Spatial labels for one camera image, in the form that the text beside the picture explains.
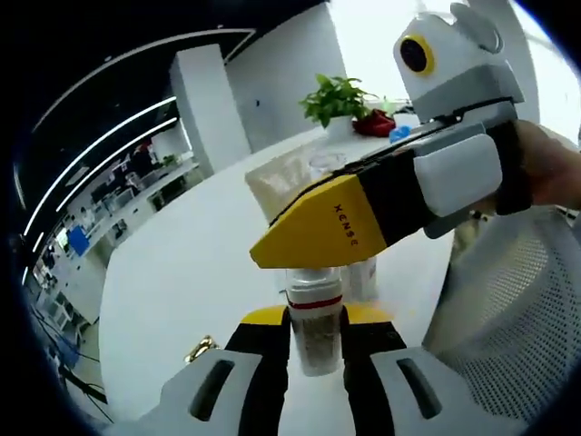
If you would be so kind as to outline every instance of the green leaves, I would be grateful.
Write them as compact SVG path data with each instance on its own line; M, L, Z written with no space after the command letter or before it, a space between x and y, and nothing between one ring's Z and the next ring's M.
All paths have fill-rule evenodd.
M373 95L354 86L359 79L327 77L317 74L319 90L308 94L299 104L305 110L305 118L327 127L331 118L351 115L357 119L364 118L370 110L365 106L364 96Z

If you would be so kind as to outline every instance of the white pillar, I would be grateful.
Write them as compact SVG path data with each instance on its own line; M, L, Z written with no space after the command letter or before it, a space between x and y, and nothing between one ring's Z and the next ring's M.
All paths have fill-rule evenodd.
M206 177L251 154L218 45L178 52L170 78L193 154Z

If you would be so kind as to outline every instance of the white pot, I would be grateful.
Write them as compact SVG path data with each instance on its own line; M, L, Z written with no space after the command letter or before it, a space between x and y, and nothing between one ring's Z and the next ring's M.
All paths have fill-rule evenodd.
M352 120L353 117L351 115L331 118L329 125L325 127L327 143L333 144L350 139L354 132Z

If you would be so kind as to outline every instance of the robot eye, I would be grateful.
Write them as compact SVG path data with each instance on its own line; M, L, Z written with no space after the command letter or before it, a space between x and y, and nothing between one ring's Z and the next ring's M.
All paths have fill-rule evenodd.
M434 69L434 55L423 36L405 36L399 53L404 64L416 74L428 75Z

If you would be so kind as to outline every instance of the white round table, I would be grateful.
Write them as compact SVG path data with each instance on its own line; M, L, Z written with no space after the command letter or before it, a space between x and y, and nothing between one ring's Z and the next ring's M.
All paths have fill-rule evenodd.
M249 256L268 224L244 175L317 137L319 129L299 134L215 174L115 250L103 289L99 349L117 421L135 420L157 405L163 384L205 334L223 346L248 312L283 303L275 271L259 269ZM378 257L381 304L408 346L420 345L426 334L452 239L449 233L430 240L419 231ZM280 435L354 434L342 371L303 376L293 342L289 377Z

